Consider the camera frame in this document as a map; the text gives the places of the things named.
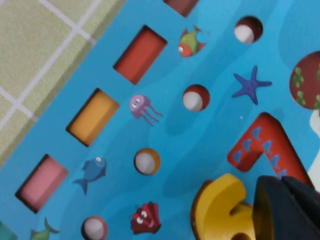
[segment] black object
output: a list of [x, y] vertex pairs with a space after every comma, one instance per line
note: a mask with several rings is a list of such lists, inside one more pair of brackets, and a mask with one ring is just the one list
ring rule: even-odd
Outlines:
[[253, 225], [256, 240], [320, 240], [320, 193], [291, 176], [260, 176]]

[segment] pink rectangle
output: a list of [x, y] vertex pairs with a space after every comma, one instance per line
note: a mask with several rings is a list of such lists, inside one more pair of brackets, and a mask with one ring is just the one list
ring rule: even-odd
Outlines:
[[38, 212], [62, 183], [68, 171], [52, 157], [46, 155], [16, 196], [32, 211]]

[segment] purple jellyfish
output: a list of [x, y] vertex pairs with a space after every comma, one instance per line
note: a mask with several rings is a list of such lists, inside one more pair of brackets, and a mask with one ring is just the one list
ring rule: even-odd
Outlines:
[[150, 99], [147, 98], [144, 95], [138, 94], [138, 95], [134, 95], [131, 99], [130, 99], [130, 111], [133, 114], [133, 116], [135, 116], [135, 118], [139, 119], [140, 117], [143, 117], [152, 127], [153, 124], [148, 120], [148, 118], [144, 115], [144, 113], [146, 115], [148, 115], [151, 119], [153, 119], [156, 122], [159, 122], [158, 119], [156, 119], [154, 116], [152, 116], [148, 111], [147, 108], [151, 108], [151, 110], [159, 116], [163, 115], [160, 112], [157, 112], [150, 104]]

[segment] red number 7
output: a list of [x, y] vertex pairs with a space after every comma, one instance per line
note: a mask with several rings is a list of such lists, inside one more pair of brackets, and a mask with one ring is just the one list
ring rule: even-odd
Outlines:
[[300, 159], [278, 120], [261, 113], [227, 155], [227, 160], [247, 172], [265, 153], [276, 175], [292, 176], [313, 187]]

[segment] grout line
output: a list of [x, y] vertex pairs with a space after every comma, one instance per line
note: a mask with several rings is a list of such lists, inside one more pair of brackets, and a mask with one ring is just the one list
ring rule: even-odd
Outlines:
[[81, 27], [78, 27], [69, 17], [67, 17], [62, 11], [56, 8], [52, 3], [48, 2], [47, 0], [38, 0], [39, 3], [44, 5], [47, 9], [53, 12], [57, 17], [59, 17], [64, 23], [68, 26], [72, 27], [73, 29], [77, 29], [78, 33], [88, 40], [92, 45], [96, 44], [97, 41], [86, 31], [84, 31]]
[[12, 107], [14, 109], [19, 109], [21, 112], [23, 112], [25, 115], [27, 115], [29, 118], [31, 118], [34, 122], [38, 120], [38, 117], [35, 116], [29, 109], [27, 109], [22, 104], [18, 103], [17, 100], [8, 93], [3, 87], [0, 86], [0, 94], [7, 99], [9, 102], [12, 103]]
[[80, 21], [72, 29], [72, 31], [69, 33], [69, 35], [66, 37], [66, 39], [62, 42], [62, 44], [55, 50], [55, 52], [49, 57], [49, 59], [46, 61], [46, 63], [43, 65], [43, 67], [40, 69], [40, 71], [37, 73], [37, 75], [29, 82], [29, 84], [26, 86], [24, 91], [21, 93], [21, 95], [16, 100], [16, 104], [13, 104], [12, 107], [9, 109], [9, 111], [6, 113], [6, 115], [3, 117], [3, 119], [0, 120], [0, 131], [3, 129], [3, 127], [7, 124], [7, 122], [10, 120], [11, 116], [14, 114], [16, 109], [18, 109], [18, 104], [22, 105], [22, 102], [25, 100], [25, 98], [31, 93], [31, 91], [34, 89], [34, 87], [38, 84], [40, 79], [47, 73], [47, 71], [51, 68], [51, 66], [55, 63], [55, 61], [58, 59], [58, 57], [63, 53], [65, 48], [71, 43], [73, 38], [78, 33], [78, 28], [82, 28], [82, 26], [85, 24], [85, 22], [90, 18], [90, 16], [94, 13], [96, 8], [99, 6], [99, 4], [103, 0], [95, 0], [93, 4], [87, 9], [87, 11], [84, 13], [84, 15], [81, 17]]

